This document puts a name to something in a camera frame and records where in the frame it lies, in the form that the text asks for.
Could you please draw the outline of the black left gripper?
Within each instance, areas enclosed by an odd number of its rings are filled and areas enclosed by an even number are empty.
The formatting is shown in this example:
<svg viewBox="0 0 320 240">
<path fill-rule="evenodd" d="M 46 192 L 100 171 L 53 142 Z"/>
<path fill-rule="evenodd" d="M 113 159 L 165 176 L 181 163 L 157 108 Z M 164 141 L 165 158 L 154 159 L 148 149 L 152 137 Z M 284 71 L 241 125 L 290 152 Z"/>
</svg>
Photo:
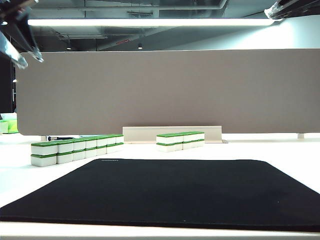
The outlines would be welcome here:
<svg viewBox="0 0 320 240">
<path fill-rule="evenodd" d="M 8 19 L 15 16 L 14 23 L 17 28 L 17 42 L 38 62 L 43 63 L 43 56 L 28 24 L 31 7 L 37 4 L 38 0 L 1 0 L 0 18 Z M 28 63 L 25 58 L 16 50 L 6 36 L 0 33 L 0 55 L 9 59 L 19 69 L 26 69 Z"/>
</svg>

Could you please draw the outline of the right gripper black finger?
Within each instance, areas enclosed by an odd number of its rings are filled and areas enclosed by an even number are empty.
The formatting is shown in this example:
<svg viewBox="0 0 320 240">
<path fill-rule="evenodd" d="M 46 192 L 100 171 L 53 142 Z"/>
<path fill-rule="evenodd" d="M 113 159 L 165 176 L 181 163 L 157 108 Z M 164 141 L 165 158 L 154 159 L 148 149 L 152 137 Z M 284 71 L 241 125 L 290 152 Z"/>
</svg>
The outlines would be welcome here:
<svg viewBox="0 0 320 240">
<path fill-rule="evenodd" d="M 268 19 L 281 20 L 295 17 L 304 17 L 320 14 L 320 4 L 309 4 L 304 6 L 289 6 L 281 8 L 280 6 L 271 6 L 264 10 L 264 13 Z"/>
<path fill-rule="evenodd" d="M 277 0 L 274 5 L 280 9 L 297 9 L 318 5 L 319 0 Z"/>
</svg>

